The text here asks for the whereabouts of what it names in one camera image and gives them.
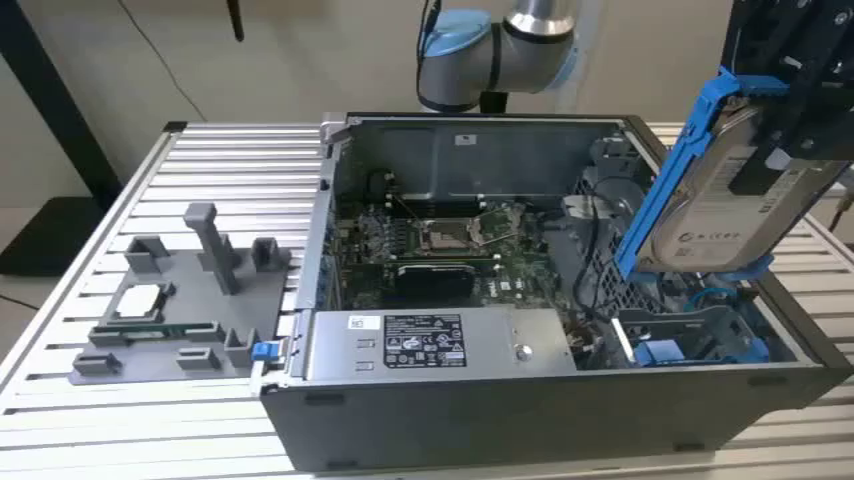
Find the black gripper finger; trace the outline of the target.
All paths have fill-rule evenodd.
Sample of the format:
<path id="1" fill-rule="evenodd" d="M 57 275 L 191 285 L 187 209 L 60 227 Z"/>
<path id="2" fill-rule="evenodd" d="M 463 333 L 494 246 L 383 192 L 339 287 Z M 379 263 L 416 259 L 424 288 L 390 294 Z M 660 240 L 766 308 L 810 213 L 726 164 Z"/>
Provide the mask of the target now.
<path id="1" fill-rule="evenodd" d="M 853 69 L 837 49 L 786 56 L 783 99 L 763 114 L 754 153 L 730 182 L 736 195 L 763 195 L 783 173 L 803 161 L 839 171 L 853 164 Z"/>

